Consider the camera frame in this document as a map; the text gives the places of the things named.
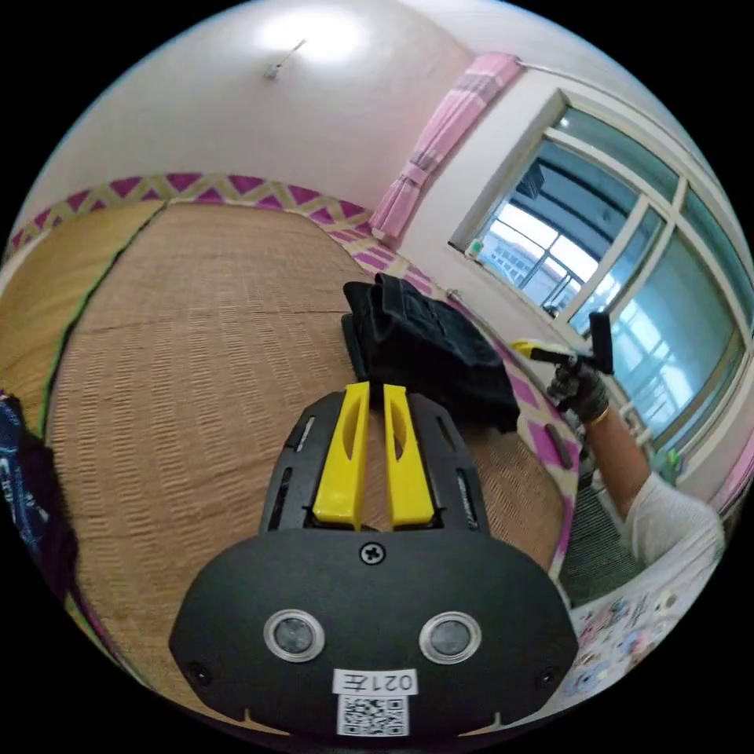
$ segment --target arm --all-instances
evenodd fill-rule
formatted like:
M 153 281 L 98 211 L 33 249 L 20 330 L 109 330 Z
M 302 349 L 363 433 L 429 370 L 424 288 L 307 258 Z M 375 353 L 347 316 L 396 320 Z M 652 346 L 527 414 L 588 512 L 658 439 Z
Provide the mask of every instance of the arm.
M 651 469 L 620 414 L 612 407 L 606 411 L 602 420 L 586 424 L 587 438 L 605 487 L 625 521 Z
M 558 367 L 547 392 L 557 401 L 568 400 L 584 424 L 605 487 L 626 522 L 626 544 L 637 560 L 649 565 L 684 542 L 702 549 L 723 546 L 716 513 L 652 473 L 594 370 Z

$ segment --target hand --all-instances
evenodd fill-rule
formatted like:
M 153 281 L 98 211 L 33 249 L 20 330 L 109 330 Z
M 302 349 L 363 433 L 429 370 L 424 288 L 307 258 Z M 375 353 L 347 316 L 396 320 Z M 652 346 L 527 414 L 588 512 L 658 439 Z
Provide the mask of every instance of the hand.
M 560 364 L 555 378 L 547 388 L 554 401 L 565 402 L 582 424 L 598 419 L 607 410 L 610 399 L 607 388 L 596 370 L 572 357 L 568 365 Z

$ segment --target screw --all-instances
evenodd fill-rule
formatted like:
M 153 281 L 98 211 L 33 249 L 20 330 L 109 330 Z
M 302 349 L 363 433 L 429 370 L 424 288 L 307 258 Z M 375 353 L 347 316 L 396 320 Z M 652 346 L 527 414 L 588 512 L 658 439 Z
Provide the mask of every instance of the screw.
M 547 668 L 543 670 L 536 678 L 536 687 L 546 689 L 558 677 L 557 668 Z
M 367 542 L 359 550 L 359 557 L 368 566 L 376 566 L 385 559 L 385 548 L 376 542 Z
M 186 669 L 197 686 L 209 686 L 212 683 L 210 672 L 200 662 L 189 662 Z

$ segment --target qr code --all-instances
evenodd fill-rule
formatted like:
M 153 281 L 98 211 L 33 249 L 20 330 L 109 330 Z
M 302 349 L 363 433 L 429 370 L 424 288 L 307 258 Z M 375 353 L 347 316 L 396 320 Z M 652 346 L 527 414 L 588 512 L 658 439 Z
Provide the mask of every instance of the qr code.
M 338 733 L 341 736 L 408 736 L 408 698 L 342 695 Z

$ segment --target black cloth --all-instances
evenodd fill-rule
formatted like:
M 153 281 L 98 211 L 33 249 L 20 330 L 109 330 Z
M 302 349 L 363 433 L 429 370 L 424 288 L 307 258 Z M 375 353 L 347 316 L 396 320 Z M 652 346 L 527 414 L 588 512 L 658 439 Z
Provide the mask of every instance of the black cloth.
M 62 601 L 74 587 L 78 545 L 53 452 L 28 430 L 14 396 L 0 401 L 0 490 L 29 554 Z
M 458 423 L 516 431 L 519 409 L 505 364 L 461 312 L 390 275 L 346 283 L 343 293 L 352 312 L 343 318 L 351 362 L 376 402 L 382 385 L 402 385 Z

